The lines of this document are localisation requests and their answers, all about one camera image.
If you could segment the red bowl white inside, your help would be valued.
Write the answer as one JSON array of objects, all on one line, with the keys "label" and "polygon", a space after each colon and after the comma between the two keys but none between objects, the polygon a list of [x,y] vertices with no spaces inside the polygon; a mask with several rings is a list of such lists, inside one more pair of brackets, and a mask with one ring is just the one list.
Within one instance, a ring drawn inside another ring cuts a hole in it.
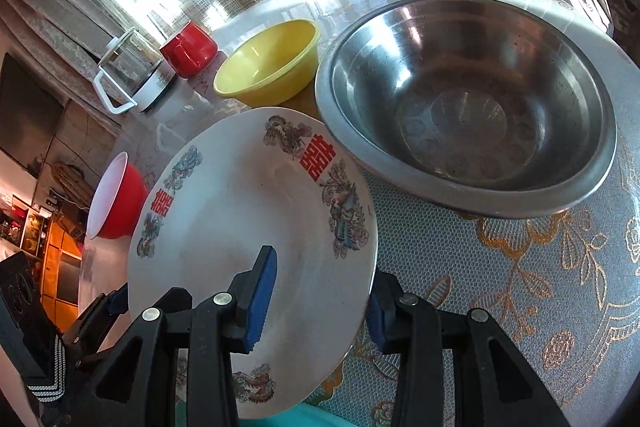
[{"label": "red bowl white inside", "polygon": [[86,235],[89,239],[120,239],[134,234],[148,197],[141,173],[120,152],[107,166],[90,205]]}]

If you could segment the orange cabinet shelf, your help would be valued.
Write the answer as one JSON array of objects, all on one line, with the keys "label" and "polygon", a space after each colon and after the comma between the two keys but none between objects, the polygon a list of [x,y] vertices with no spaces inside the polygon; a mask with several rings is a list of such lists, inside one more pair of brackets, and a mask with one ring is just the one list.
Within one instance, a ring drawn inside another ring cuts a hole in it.
[{"label": "orange cabinet shelf", "polygon": [[81,259],[81,243],[52,221],[44,248],[40,301],[49,319],[61,332],[65,332],[79,317]]}]

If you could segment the large stainless steel bowl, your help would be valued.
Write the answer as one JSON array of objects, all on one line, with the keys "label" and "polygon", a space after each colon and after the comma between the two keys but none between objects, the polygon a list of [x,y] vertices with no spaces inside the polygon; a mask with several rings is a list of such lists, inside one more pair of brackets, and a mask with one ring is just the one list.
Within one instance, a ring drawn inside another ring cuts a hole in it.
[{"label": "large stainless steel bowl", "polygon": [[587,55],[496,0],[399,0],[366,14],[326,50],[316,103],[361,166],[486,217],[573,207],[616,152],[614,107]]}]

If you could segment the red ceramic mug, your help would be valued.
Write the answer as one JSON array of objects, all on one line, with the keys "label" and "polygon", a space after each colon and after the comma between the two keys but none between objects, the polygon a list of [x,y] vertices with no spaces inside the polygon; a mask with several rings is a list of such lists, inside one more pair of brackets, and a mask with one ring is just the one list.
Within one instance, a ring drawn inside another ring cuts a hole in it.
[{"label": "red ceramic mug", "polygon": [[198,75],[217,53],[217,43],[193,20],[189,20],[160,47],[160,54],[182,78]]}]

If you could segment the yellow plastic bowl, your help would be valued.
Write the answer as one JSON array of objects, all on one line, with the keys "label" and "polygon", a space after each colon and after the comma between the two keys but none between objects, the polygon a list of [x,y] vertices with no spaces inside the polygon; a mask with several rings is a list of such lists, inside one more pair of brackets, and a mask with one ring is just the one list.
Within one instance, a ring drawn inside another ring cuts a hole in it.
[{"label": "yellow plastic bowl", "polygon": [[287,20],[242,43],[218,69],[214,91],[250,107],[275,106],[302,92],[319,65],[320,28]]}]

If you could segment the white decorated ceramic plate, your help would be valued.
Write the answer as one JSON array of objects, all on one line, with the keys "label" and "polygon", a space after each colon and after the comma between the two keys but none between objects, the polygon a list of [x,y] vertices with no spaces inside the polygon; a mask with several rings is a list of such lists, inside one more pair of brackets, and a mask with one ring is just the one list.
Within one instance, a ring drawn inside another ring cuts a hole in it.
[{"label": "white decorated ceramic plate", "polygon": [[200,303],[264,246],[278,269],[262,338],[231,360],[244,419],[295,407],[340,365],[378,255],[367,181],[322,122],[292,109],[224,118],[169,161],[131,239],[129,309],[139,314],[173,287]]}]

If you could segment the white glass electric kettle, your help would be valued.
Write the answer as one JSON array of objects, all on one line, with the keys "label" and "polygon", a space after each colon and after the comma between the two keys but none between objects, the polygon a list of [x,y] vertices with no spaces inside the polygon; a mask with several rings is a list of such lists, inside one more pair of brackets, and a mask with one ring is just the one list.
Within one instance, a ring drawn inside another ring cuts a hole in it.
[{"label": "white glass electric kettle", "polygon": [[133,108],[148,110],[175,77],[160,51],[129,28],[108,43],[92,85],[107,112],[120,115]]}]

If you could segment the floral lace tablecloth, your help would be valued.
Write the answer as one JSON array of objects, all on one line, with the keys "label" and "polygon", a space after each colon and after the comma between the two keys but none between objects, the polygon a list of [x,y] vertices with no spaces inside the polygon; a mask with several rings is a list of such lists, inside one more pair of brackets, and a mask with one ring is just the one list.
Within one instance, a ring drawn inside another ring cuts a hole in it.
[{"label": "floral lace tablecloth", "polygon": [[[398,0],[262,0],[214,31],[225,51],[269,26],[304,18],[327,46],[368,11]],[[603,185],[550,217],[500,220],[447,210],[367,176],[378,219],[378,266],[434,307],[485,308],[512,338],[574,426],[602,426],[639,373],[639,71],[582,10],[564,0],[498,0],[564,31],[587,54],[612,96],[618,145]],[[304,231],[300,211],[269,208],[280,230],[306,244],[302,272],[280,270],[302,305],[299,340],[272,357],[235,363],[238,408],[253,424],[311,411],[340,424],[386,426],[399,372],[361,322],[343,324],[337,287],[362,259],[335,257]]]}]

